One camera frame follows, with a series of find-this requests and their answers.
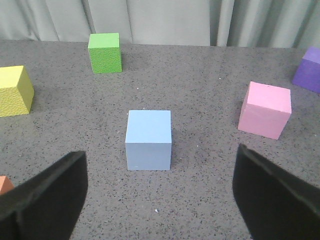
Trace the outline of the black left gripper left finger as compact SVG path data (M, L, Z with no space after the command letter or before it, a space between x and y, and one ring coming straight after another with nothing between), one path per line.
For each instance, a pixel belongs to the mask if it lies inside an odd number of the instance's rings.
M84 151L70 152L0 197L2 240L68 240L88 190Z

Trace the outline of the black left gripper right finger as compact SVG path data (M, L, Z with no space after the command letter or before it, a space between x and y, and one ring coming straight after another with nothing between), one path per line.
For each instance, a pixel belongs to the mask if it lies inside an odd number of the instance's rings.
M254 240L318 240L320 190L240 144L232 190Z

